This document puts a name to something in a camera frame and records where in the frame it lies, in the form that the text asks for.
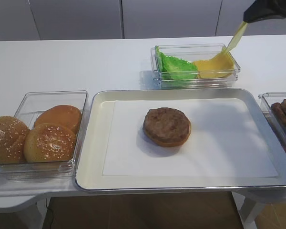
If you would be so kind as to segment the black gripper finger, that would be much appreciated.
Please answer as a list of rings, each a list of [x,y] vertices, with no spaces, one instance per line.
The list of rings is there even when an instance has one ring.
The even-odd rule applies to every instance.
[[[286,0],[255,0],[243,13],[243,21],[254,23],[286,18]]]

